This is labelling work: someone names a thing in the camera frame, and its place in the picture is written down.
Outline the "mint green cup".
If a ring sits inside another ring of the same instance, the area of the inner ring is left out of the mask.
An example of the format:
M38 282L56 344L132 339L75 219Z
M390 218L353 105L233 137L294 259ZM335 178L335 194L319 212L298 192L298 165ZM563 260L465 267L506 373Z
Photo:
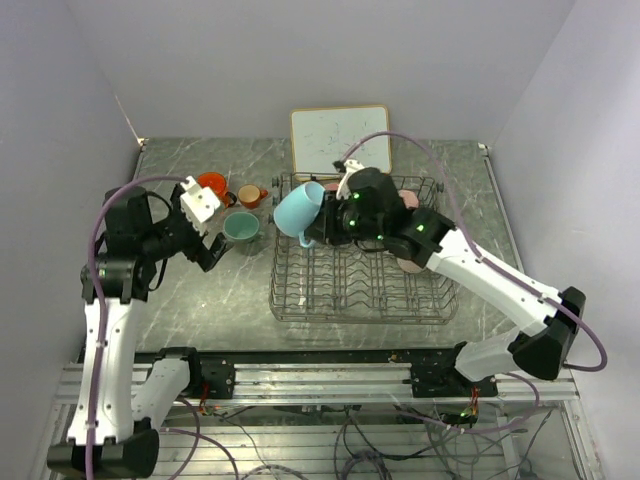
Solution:
M259 232L259 219L248 212L232 213L223 223L223 233L233 243L251 242L259 235Z

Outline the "light blue mug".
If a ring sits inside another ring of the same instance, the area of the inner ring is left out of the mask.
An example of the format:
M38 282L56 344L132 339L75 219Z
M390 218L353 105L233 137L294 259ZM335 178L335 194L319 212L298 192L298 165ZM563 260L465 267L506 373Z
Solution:
M315 221L322 207L325 188L309 181L294 188L275 208L274 223L279 231L297 238L303 248L312 248L314 240L307 240L305 230Z

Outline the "small orange cup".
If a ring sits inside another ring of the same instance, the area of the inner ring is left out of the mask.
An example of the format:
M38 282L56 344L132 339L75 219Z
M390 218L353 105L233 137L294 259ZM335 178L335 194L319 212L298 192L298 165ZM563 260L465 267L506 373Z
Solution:
M268 196L269 192L254 184L245 184L237 192L238 201L247 209L256 209Z

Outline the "large orange mug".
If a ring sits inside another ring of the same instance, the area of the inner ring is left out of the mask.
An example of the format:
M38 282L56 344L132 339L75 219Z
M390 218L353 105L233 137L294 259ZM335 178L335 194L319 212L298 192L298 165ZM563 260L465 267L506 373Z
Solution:
M203 173L197 178L197 182L202 188L210 188L226 208L237 203L237 196L229 190L227 180L221 173Z

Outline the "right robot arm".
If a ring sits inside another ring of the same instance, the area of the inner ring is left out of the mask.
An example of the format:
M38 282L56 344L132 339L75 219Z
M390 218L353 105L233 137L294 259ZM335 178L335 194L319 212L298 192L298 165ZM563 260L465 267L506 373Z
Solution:
M442 387L459 396L476 381L522 370L554 380L579 331L586 297L539 283L467 240L461 226L415 195L401 194L373 167L345 176L325 193L305 235L325 245L374 243L399 260L451 279L506 315L514 328L457 348L440 373Z

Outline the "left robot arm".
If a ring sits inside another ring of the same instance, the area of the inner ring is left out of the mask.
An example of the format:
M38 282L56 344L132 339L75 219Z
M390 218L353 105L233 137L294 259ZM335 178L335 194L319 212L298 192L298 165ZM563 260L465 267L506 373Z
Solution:
M177 177L168 214L154 221L153 192L132 181L106 193L81 272L86 342L76 411L65 440L49 448L48 468L67 479L144 479L156 466L159 430L173 403L203 387L197 350L157 354L132 389L138 316L177 254L210 271L224 255L218 234L204 242L222 203L192 177Z

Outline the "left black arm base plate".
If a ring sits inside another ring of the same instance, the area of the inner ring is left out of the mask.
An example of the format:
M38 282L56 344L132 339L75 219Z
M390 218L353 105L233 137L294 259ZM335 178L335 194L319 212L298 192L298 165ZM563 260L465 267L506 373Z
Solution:
M233 396L234 364L222 354L191 352L187 356L189 383L184 392L193 398L227 400Z

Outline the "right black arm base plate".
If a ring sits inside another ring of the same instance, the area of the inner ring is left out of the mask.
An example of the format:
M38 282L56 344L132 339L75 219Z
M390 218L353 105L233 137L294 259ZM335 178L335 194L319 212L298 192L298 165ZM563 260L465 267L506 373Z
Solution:
M470 397L476 388L481 397L496 397L498 389L489 377L471 381L455 369L455 361L466 341L450 348L400 350L399 363L410 364L410 385L414 398Z

